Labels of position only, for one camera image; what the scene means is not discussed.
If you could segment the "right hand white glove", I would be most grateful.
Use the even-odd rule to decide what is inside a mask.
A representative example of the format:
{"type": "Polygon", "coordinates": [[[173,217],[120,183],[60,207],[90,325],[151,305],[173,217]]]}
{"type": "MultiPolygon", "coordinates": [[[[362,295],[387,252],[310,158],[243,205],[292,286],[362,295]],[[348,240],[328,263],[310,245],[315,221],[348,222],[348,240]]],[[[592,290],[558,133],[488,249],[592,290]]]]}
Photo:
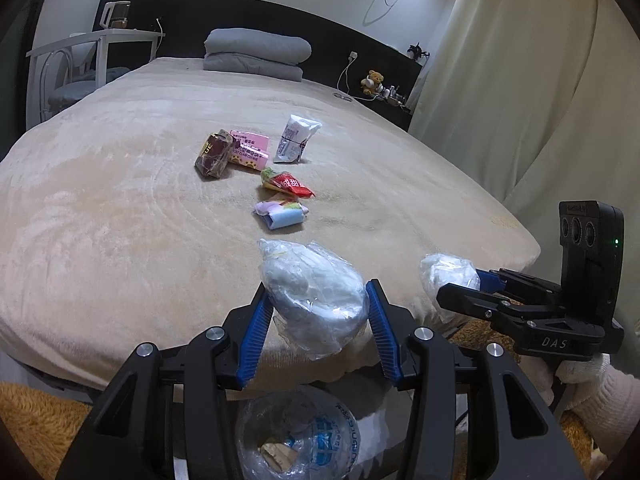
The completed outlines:
{"type": "Polygon", "coordinates": [[[576,408],[585,400],[593,396],[600,388],[603,374],[610,366],[608,354],[597,354],[588,362],[563,361],[556,370],[534,356],[521,356],[520,367],[529,381],[534,385],[544,402],[550,406],[555,398],[552,386],[555,379],[562,384],[572,387],[574,392],[567,401],[568,408],[576,408]]]}

